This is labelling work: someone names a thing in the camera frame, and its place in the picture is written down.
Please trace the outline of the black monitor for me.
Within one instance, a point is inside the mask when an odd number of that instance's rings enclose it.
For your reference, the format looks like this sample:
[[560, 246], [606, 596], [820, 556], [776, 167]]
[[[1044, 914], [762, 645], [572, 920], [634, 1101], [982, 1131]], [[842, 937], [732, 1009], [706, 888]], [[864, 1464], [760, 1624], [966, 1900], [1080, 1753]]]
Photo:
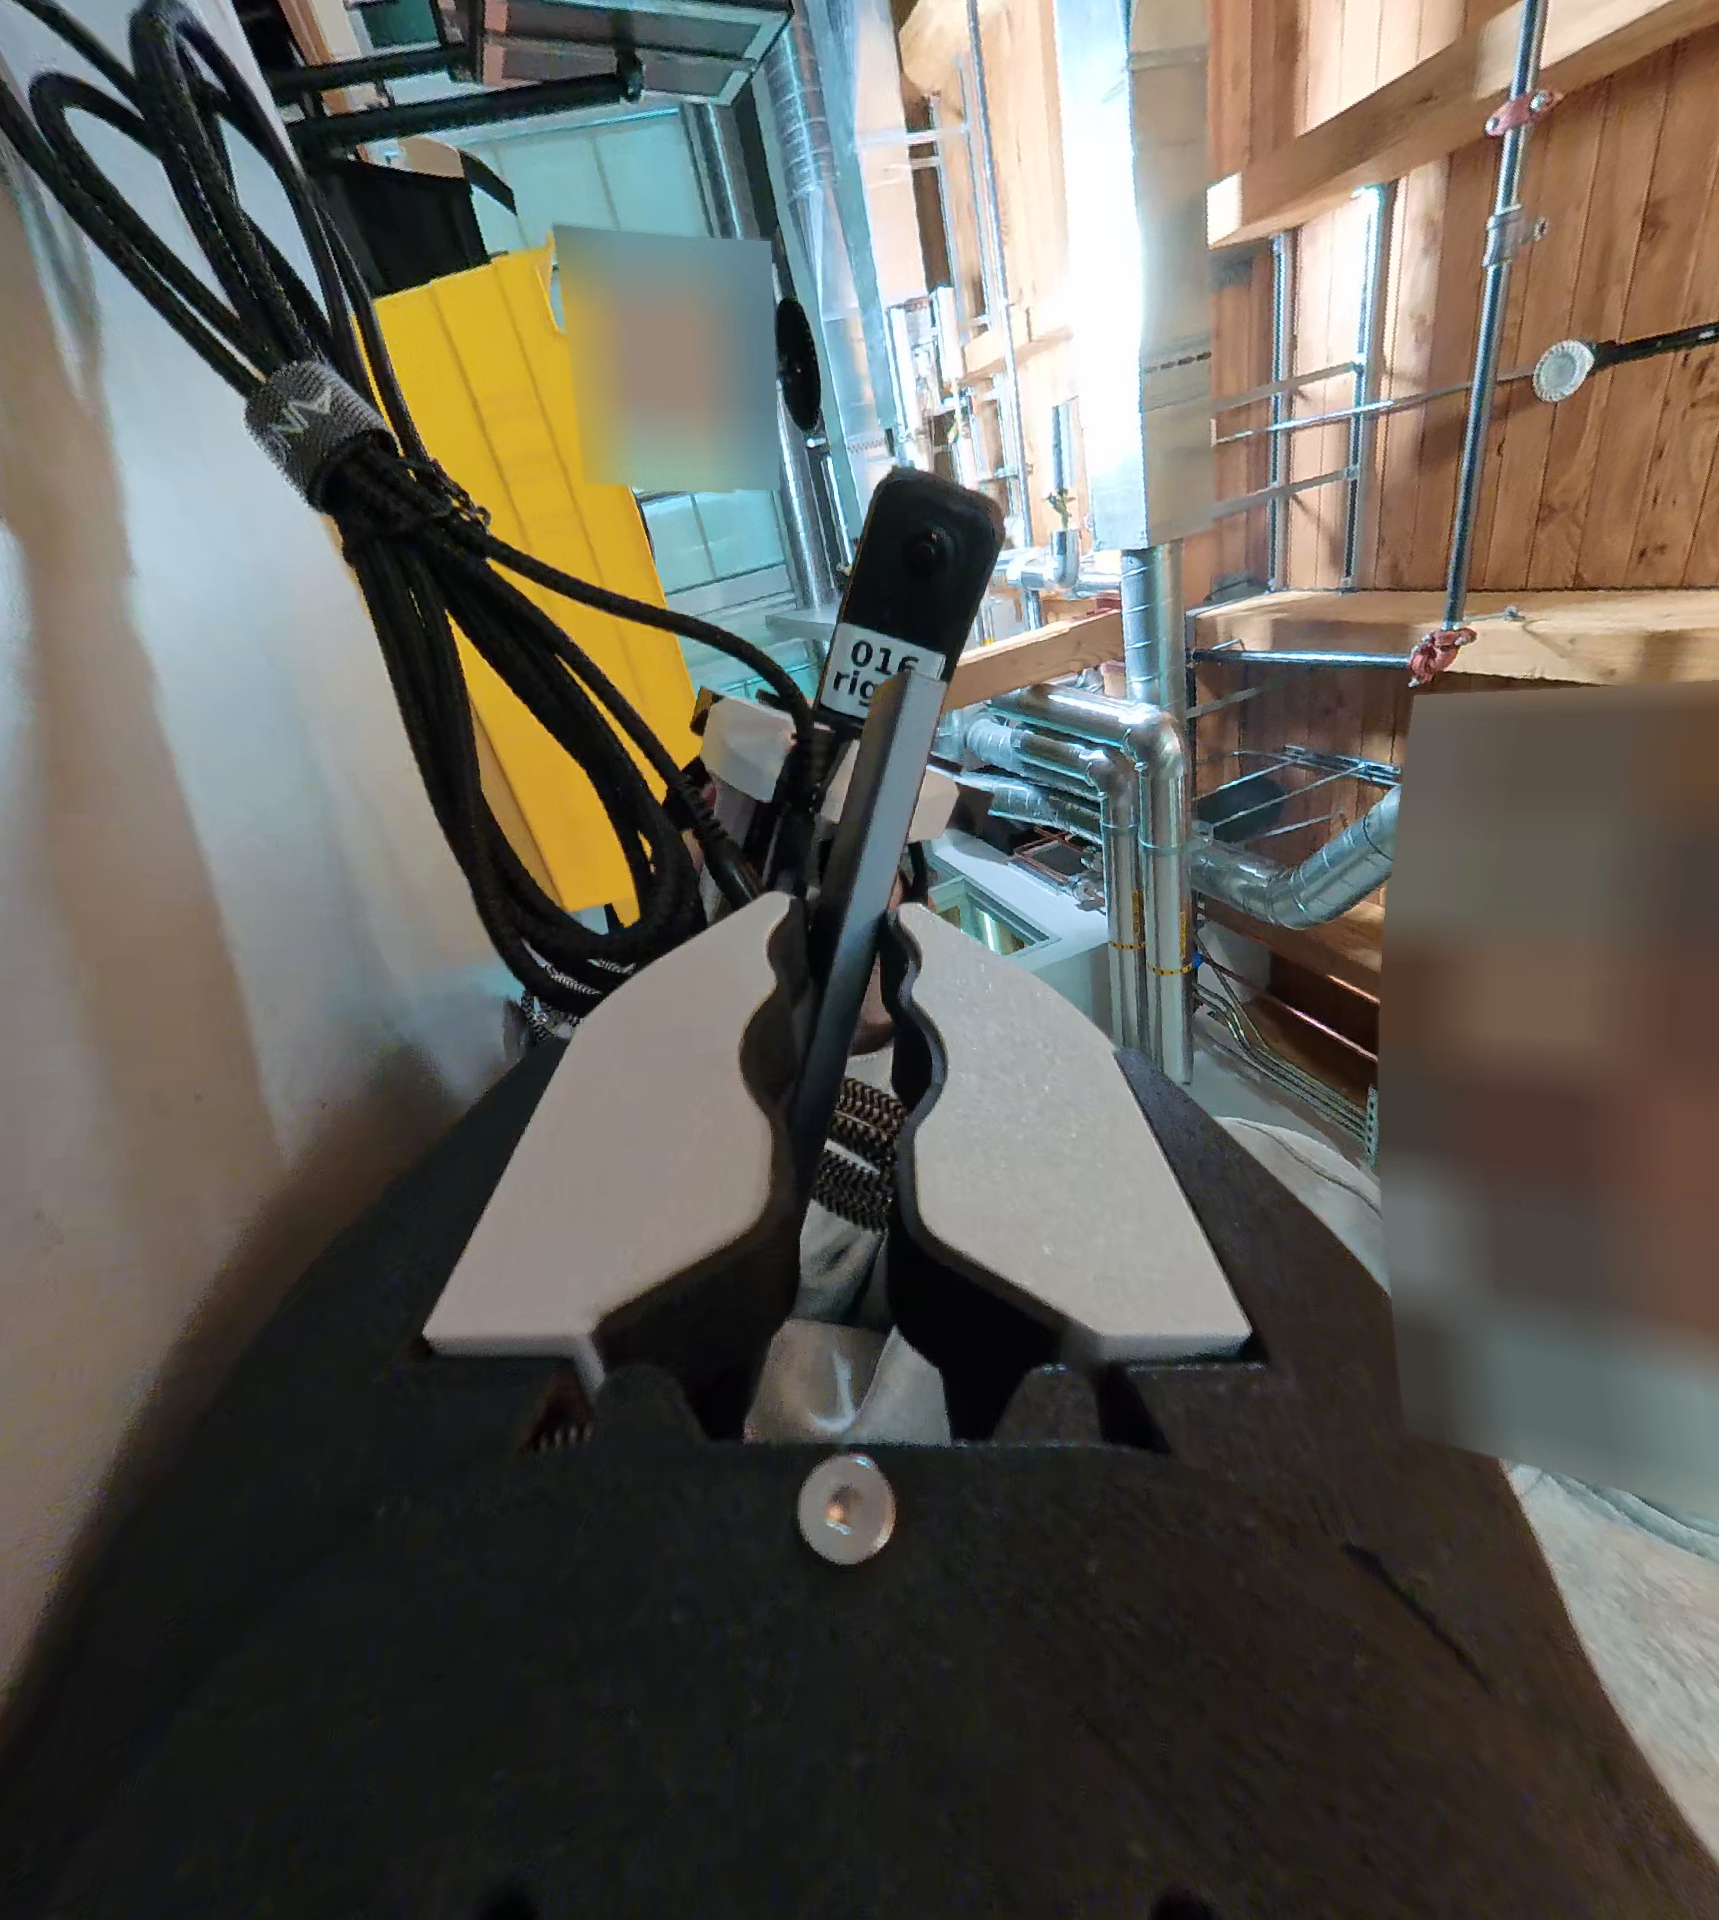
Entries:
[[430, 38], [326, 54], [330, 3], [284, 3], [316, 58], [270, 75], [296, 144], [342, 151], [638, 105], [726, 107], [786, 35], [786, 1], [430, 3]]

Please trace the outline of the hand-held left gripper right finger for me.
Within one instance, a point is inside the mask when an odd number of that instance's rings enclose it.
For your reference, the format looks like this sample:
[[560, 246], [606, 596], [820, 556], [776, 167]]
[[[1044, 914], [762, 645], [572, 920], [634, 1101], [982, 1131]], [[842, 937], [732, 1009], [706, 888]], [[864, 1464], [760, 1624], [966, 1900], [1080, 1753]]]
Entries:
[[1234, 1356], [1251, 1324], [1104, 1032], [924, 906], [894, 932], [934, 1063], [902, 1136], [914, 1243], [1056, 1358]]

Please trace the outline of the grey usb hub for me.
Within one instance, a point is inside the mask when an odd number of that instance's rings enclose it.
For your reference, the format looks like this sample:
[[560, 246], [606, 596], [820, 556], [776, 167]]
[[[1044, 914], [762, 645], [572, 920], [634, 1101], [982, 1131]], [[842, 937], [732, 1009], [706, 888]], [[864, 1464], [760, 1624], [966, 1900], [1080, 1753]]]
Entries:
[[810, 1200], [824, 1155], [944, 697], [946, 682], [918, 668], [890, 677], [874, 695], [850, 759], [824, 881], [804, 920], [798, 1070], [784, 1105], [798, 1208]]

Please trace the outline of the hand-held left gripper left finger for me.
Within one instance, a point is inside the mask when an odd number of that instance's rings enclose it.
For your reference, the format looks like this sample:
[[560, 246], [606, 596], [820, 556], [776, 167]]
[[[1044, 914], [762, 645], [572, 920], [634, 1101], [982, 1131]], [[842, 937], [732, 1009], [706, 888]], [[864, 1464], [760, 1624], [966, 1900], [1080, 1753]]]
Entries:
[[786, 1125], [806, 908], [784, 892], [706, 928], [568, 1042], [424, 1333], [446, 1358], [550, 1358], [586, 1389], [656, 1365], [752, 1371], [798, 1290]]

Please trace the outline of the grey sweatshirt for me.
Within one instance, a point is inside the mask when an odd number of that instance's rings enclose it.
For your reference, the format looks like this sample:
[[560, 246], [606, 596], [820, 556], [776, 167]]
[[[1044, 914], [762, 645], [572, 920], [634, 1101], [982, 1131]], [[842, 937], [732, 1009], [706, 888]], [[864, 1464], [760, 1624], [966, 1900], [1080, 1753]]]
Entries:
[[[938, 1369], [890, 1325], [884, 1212], [884, 1173], [828, 1149], [748, 1437], [950, 1442]], [[1617, 1714], [1719, 1864], [1719, 1522], [1535, 1465], [1507, 1476]]]

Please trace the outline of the wooden handrail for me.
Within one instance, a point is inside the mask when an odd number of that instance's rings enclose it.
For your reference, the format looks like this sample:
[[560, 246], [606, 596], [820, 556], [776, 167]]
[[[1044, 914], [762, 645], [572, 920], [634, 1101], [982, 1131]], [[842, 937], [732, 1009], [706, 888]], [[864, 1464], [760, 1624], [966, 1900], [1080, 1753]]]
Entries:
[[962, 652], [944, 709], [974, 708], [1122, 658], [1124, 623], [1118, 608], [978, 641]]

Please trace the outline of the silver metal pipes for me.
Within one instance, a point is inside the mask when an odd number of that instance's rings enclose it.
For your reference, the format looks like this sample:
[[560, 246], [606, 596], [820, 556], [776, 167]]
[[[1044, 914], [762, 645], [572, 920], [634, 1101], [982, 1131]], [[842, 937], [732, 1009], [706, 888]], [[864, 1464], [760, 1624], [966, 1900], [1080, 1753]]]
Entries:
[[[1114, 750], [1138, 829], [1132, 928], [1140, 936], [1138, 983], [1146, 999], [1138, 1049], [1176, 1081], [1194, 1067], [1194, 778], [1186, 725], [1188, 636], [1178, 604], [1176, 546], [1132, 547], [1120, 564], [1122, 659], [1050, 683], [1032, 683], [970, 705], [992, 705], [1020, 723]], [[1391, 871], [1399, 787], [1393, 784], [1353, 826], [1297, 868], [1277, 871], [1238, 851], [1208, 851], [1208, 889], [1255, 920], [1285, 928], [1331, 921], [1373, 894]]]

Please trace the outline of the yellow plastic bin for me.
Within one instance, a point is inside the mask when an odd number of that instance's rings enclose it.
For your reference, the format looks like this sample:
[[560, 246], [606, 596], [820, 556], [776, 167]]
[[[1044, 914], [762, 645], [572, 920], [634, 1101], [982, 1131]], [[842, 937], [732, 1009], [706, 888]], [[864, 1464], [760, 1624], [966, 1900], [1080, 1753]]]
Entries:
[[[554, 249], [542, 246], [376, 303], [422, 437], [492, 532], [586, 581], [666, 604], [646, 521], [624, 486], [584, 475]], [[480, 649], [460, 641], [488, 802], [514, 851], [564, 908], [632, 920], [628, 862], [584, 771]]]

